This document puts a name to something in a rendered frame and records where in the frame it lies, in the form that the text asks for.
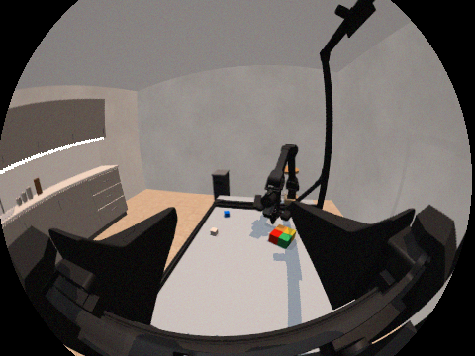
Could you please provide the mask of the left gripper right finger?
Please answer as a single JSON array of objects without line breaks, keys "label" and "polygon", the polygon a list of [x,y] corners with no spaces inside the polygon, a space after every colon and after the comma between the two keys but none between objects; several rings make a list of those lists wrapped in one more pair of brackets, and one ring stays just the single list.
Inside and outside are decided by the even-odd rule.
[{"label": "left gripper right finger", "polygon": [[352,292],[387,241],[411,225],[415,209],[364,223],[293,201],[290,215],[335,310],[355,300]]}]

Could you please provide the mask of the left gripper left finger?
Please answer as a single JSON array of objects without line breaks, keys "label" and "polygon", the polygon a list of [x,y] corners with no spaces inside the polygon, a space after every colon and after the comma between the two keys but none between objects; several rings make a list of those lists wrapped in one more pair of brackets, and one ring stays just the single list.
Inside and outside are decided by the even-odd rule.
[{"label": "left gripper left finger", "polygon": [[102,240],[48,232],[63,259],[93,273],[136,322],[150,325],[177,221],[169,207]]}]

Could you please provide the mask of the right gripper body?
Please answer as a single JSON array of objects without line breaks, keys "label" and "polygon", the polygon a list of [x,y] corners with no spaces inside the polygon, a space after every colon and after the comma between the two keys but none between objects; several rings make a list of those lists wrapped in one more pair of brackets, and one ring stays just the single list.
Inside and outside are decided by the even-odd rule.
[{"label": "right gripper body", "polygon": [[[280,199],[280,200],[281,200],[281,199]],[[281,201],[282,201],[282,200],[281,200]],[[284,212],[282,212],[282,211],[280,210],[280,209],[281,209],[281,207],[280,207],[280,202],[281,202],[281,201],[276,201],[276,202],[273,204],[273,206],[275,205],[275,206],[277,206],[277,208],[278,208],[278,216],[276,216],[276,217],[279,217],[279,216],[281,215],[281,216],[280,216],[280,219],[287,222],[287,221],[291,218],[290,211],[285,210]],[[256,209],[261,212],[262,209],[265,209],[265,208],[262,207],[261,204],[259,204],[259,205],[256,207]],[[280,210],[280,211],[279,211],[279,210]],[[282,213],[282,214],[281,214],[281,213]]]}]

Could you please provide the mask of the red cube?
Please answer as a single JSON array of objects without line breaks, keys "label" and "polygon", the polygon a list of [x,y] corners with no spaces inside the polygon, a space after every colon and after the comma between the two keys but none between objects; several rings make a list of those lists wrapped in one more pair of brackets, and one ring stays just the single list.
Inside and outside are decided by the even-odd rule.
[{"label": "red cube", "polygon": [[269,242],[277,245],[277,242],[278,242],[278,237],[282,234],[283,232],[282,231],[279,231],[277,229],[274,229],[272,230],[270,233],[269,233]]}]

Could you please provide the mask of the yellow cube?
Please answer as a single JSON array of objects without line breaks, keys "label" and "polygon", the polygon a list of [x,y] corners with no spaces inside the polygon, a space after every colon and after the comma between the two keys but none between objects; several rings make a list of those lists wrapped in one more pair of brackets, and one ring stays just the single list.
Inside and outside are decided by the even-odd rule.
[{"label": "yellow cube", "polygon": [[294,240],[294,238],[295,238],[296,230],[287,227],[287,229],[284,231],[284,233],[287,233],[287,234],[289,234],[289,235],[292,235],[292,239],[291,239],[291,242],[292,242],[292,241]]}]

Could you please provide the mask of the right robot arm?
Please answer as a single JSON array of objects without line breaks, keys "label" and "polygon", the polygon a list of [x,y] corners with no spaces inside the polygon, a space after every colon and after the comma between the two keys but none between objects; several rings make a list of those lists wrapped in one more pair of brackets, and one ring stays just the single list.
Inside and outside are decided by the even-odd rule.
[{"label": "right robot arm", "polygon": [[[286,189],[288,189],[287,199],[296,200],[296,191],[299,191],[299,183],[296,177],[294,159],[298,153],[298,147],[296,146],[297,145],[295,144],[285,144],[283,147],[281,147],[281,153],[277,165],[275,169],[271,171],[270,175],[267,178],[267,182],[264,188],[264,190],[267,190],[267,192],[265,193],[265,196],[263,196],[260,200],[261,205],[265,207],[265,209],[263,210],[264,217],[272,219],[273,217],[276,218],[276,216],[278,215],[278,208],[275,205],[273,206],[273,204],[276,201],[280,201],[281,199],[281,190],[283,190],[285,184],[284,171],[287,165],[287,161],[289,174],[289,178],[286,182]],[[274,187],[270,187],[269,185]]]}]

